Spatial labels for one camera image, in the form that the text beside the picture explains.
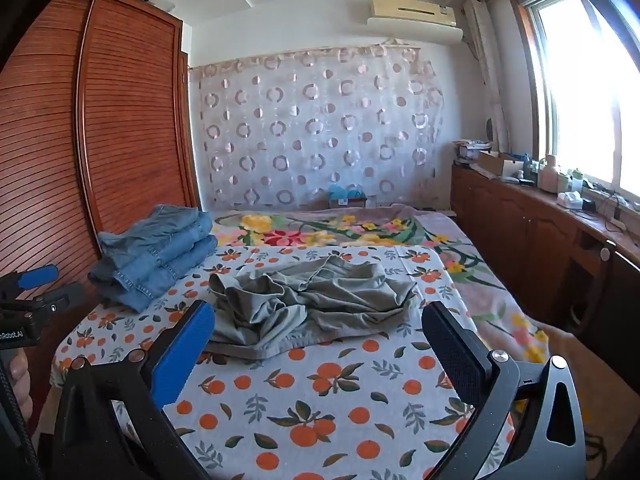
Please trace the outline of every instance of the blue gripper pad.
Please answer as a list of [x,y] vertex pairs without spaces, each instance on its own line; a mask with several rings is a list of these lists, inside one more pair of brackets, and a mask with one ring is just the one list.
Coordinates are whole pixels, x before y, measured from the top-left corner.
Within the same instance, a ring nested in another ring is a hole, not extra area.
[[[204,301],[195,301],[175,327],[158,336],[154,346],[166,344],[161,341],[165,335],[172,339],[151,370],[151,398],[159,410],[178,399],[200,353],[213,334],[215,321],[213,307]],[[153,346],[149,353],[151,361]]]
[[439,301],[422,310],[422,333],[462,402],[478,406],[487,394],[492,366],[488,349],[466,330]]
[[55,282],[58,278],[58,268],[55,265],[45,265],[37,269],[27,270],[20,274],[18,286],[22,290],[29,290],[43,286],[50,282]]

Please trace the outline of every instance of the crumpled gray cloth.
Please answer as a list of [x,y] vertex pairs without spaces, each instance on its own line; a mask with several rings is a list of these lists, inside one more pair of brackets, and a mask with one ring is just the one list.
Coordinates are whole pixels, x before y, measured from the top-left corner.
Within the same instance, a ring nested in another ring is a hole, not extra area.
[[244,359],[393,328],[420,303],[414,282],[333,255],[235,278],[212,274],[209,287],[216,327],[207,350]]

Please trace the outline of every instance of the air conditioner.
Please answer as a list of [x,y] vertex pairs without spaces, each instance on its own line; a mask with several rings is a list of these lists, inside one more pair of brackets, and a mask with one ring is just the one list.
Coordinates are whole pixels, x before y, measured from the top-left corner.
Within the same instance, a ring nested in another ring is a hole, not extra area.
[[371,0],[367,26],[384,36],[401,40],[455,44],[462,40],[451,7],[422,0]]

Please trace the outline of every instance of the metal screw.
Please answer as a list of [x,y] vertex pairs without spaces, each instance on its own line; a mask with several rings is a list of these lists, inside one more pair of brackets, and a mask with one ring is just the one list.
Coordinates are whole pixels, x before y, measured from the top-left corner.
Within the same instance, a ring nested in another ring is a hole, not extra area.
[[76,357],[73,361],[71,361],[71,367],[74,370],[79,370],[84,366],[84,357]]
[[566,368],[566,361],[564,360],[564,357],[559,355],[554,355],[551,358],[551,364],[556,368],[560,368],[560,369]]
[[504,350],[494,350],[493,352],[491,352],[491,357],[493,357],[494,360],[498,361],[499,363],[505,363],[509,360],[509,354],[507,354],[507,352],[505,352]]
[[140,348],[136,348],[135,350],[132,350],[131,352],[129,352],[129,355],[127,356],[127,359],[132,363],[139,363],[144,358],[145,358],[145,351]]

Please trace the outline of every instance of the power strip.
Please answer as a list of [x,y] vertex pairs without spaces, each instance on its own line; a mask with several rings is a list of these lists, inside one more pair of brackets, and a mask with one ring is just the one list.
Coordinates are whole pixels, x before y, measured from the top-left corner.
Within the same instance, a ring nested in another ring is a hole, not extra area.
[[626,231],[626,225],[625,225],[625,223],[623,221],[616,220],[615,218],[612,218],[611,220],[609,220],[609,222],[611,222],[617,228],[622,229],[623,231]]

